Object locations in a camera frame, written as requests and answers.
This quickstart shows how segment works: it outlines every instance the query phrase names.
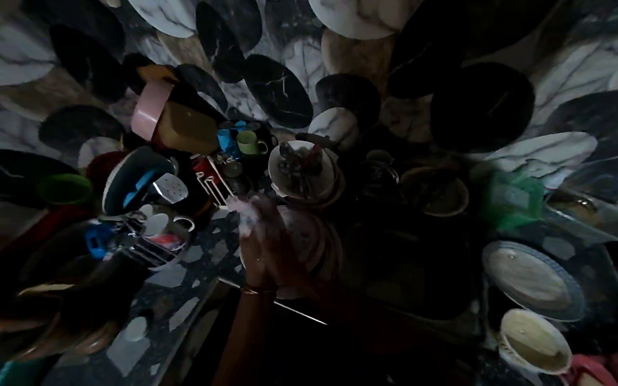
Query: black marble tile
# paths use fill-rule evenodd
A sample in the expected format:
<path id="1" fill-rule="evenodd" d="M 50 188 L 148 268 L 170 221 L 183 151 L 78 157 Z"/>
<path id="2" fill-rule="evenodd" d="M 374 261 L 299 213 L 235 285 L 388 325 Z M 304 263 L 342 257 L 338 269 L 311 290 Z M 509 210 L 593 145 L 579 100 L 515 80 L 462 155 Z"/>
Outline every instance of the black marble tile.
<path id="1" fill-rule="evenodd" d="M 618 158 L 593 162 L 564 180 L 564 185 L 611 203 L 618 201 Z"/>
<path id="2" fill-rule="evenodd" d="M 147 85 L 147 82 L 145 82 L 137 72 L 137 68 L 153 64 L 154 62 L 152 62 L 150 58 L 138 54 L 137 52 L 128 54 L 123 58 L 123 64 L 121 65 L 123 67 L 123 75 L 125 76 L 126 84 L 134 93 L 138 95 L 142 94 L 144 86 Z"/>
<path id="3" fill-rule="evenodd" d="M 541 134 L 583 131 L 597 138 L 585 162 L 618 155 L 618 91 L 594 93 L 560 105 L 545 122 Z"/>
<path id="4" fill-rule="evenodd" d="M 418 98 L 446 87 L 461 66 L 467 32 L 464 16 L 447 0 L 426 0 L 395 40 L 388 91 Z"/>
<path id="5" fill-rule="evenodd" d="M 123 55 L 126 44 L 123 25 L 98 0 L 26 0 L 23 10 L 42 19 L 47 26 L 62 24 L 81 31 L 118 58 Z"/>
<path id="6" fill-rule="evenodd" d="M 78 172 L 52 158 L 0 149 L 0 201 L 41 209 L 46 204 L 37 196 L 37 183 L 47 176 L 68 173 Z"/>
<path id="7" fill-rule="evenodd" d="M 378 123 L 381 111 L 381 94 L 370 80 L 359 75 L 334 74 L 316 83 L 319 108 L 326 111 L 333 107 L 351 110 L 361 130 Z"/>
<path id="8" fill-rule="evenodd" d="M 491 54 L 518 42 L 537 28 L 555 4 L 557 0 L 469 1 L 466 58 Z"/>
<path id="9" fill-rule="evenodd" d="M 121 139 L 125 128 L 106 111 L 94 106 L 70 106 L 42 122 L 39 138 L 45 145 L 77 157 L 80 147 L 94 137 Z"/>
<path id="10" fill-rule="evenodd" d="M 245 57 L 225 20 L 209 4 L 200 3 L 196 23 L 199 40 L 214 71 L 223 82 L 240 82 L 245 71 Z"/>
<path id="11" fill-rule="evenodd" d="M 242 52 L 262 39 L 262 14 L 255 0 L 210 0 L 208 2 L 235 34 Z"/>
<path id="12" fill-rule="evenodd" d="M 533 86 L 515 69 L 499 63 L 465 67 L 433 95 L 433 139 L 462 153 L 498 150 L 526 129 L 535 99 Z"/>
<path id="13" fill-rule="evenodd" d="M 309 126 L 314 110 L 309 95 L 285 66 L 263 55 L 246 61 L 245 82 L 264 112 L 287 128 Z"/>
<path id="14" fill-rule="evenodd" d="M 223 90 L 214 77 L 206 71 L 195 65 L 179 65 L 176 67 L 176 73 L 178 78 L 189 83 L 196 91 L 205 93 L 214 99 L 222 111 L 228 109 L 228 100 L 226 100 Z"/>
<path id="15" fill-rule="evenodd" d="M 322 23 L 316 18 L 308 0 L 267 1 L 264 15 L 270 39 L 279 51 L 303 36 L 321 41 Z"/>
<path id="16" fill-rule="evenodd" d="M 105 48 L 64 25 L 52 26 L 49 35 L 61 65 L 80 85 L 106 103 L 123 98 L 126 93 L 123 68 Z"/>

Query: blue cup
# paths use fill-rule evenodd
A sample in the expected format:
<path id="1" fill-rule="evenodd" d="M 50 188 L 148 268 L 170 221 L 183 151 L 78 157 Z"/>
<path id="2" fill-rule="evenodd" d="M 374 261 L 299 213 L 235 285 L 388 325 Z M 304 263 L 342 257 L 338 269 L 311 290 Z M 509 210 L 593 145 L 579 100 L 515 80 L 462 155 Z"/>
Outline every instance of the blue cup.
<path id="1" fill-rule="evenodd" d="M 230 130 L 222 128 L 216 132 L 216 135 L 219 137 L 221 150 L 235 159 L 239 159 L 242 156 L 240 148 L 237 146 L 236 140 L 233 139 L 233 133 Z"/>

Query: teal object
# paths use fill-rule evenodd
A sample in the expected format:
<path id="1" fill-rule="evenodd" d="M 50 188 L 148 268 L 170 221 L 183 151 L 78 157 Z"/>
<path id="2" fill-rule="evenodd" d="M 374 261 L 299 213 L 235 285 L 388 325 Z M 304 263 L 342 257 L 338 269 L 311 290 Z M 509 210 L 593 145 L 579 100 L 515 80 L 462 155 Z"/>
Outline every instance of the teal object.
<path id="1" fill-rule="evenodd" d="M 123 209 L 125 209 L 126 207 L 128 207 L 131 202 L 133 201 L 133 199 L 135 197 L 137 197 L 137 195 L 142 191 L 142 189 L 144 189 L 148 184 L 156 181 L 157 179 L 159 179 L 159 177 L 161 177 L 164 172 L 162 172 L 161 174 L 159 174 L 157 176 L 157 173 L 159 173 L 160 170 L 159 169 L 152 169 L 148 172 L 146 172 L 142 178 L 140 178 L 139 180 L 137 180 L 137 182 L 135 183 L 135 190 L 133 190 L 132 192 L 129 192 L 128 194 L 126 194 L 125 199 L 123 200 Z"/>
<path id="2" fill-rule="evenodd" d="M 481 217 L 495 229 L 513 229 L 543 218 L 543 184 L 523 173 L 495 171 L 485 186 Z"/>
<path id="3" fill-rule="evenodd" d="M 0 386 L 36 386 L 40 377 L 55 358 L 39 358 L 31 361 L 8 361 L 0 369 Z"/>

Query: plastic box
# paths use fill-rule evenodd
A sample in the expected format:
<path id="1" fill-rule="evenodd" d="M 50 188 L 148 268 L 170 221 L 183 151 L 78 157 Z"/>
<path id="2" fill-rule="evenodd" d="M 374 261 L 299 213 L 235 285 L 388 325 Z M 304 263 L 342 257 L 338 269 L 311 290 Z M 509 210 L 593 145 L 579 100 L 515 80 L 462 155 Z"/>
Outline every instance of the plastic box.
<path id="1" fill-rule="evenodd" d="M 556 207 L 559 203 L 569 201 L 573 202 L 574 209 L 579 206 L 589 207 L 590 216 L 579 218 L 575 215 L 576 211 Z M 618 241 L 618 207 L 588 194 L 567 188 L 557 189 L 545 198 L 543 215 L 545 221 L 572 233 L 587 244 Z"/>

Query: bracelet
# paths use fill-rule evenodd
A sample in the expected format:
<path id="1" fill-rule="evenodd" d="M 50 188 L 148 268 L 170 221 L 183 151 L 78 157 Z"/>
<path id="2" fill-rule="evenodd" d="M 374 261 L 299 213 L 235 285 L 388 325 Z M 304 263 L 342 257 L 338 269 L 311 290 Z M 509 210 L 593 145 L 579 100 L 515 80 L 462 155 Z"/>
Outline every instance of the bracelet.
<path id="1" fill-rule="evenodd" d="M 252 288 L 251 286 L 245 284 L 244 287 L 240 288 L 242 293 L 246 293 L 248 295 L 273 295 L 275 296 L 276 288 Z"/>

